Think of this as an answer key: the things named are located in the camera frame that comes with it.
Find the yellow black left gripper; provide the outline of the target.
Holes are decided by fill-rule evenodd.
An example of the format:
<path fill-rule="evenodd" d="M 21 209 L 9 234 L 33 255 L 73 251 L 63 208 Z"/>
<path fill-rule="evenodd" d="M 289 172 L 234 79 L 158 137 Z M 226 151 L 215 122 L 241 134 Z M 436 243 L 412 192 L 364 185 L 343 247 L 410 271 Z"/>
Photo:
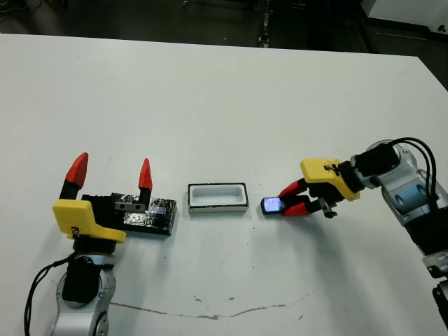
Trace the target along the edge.
<path fill-rule="evenodd" d="M 75 250 L 111 253 L 116 244 L 126 239 L 124 219 L 127 213 L 143 214 L 152 192 L 150 161 L 145 158 L 139 175 L 139 200 L 133 196 L 112 193 L 109 196 L 83 195 L 88 168 L 88 153 L 81 153 L 68 170 L 59 200 L 53 205 L 59 230 L 73 240 Z"/>

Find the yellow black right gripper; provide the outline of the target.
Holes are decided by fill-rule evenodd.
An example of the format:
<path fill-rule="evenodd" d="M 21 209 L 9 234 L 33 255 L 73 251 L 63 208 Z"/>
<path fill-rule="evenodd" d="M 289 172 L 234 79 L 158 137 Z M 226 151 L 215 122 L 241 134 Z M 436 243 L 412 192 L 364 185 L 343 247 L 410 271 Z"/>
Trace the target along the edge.
<path fill-rule="evenodd" d="M 325 158 L 304 159 L 300 163 L 303 178 L 292 182 L 278 195 L 285 208 L 283 216 L 308 216 L 322 211 L 334 218 L 339 202 L 360 198 L 361 182 L 349 161 Z"/>

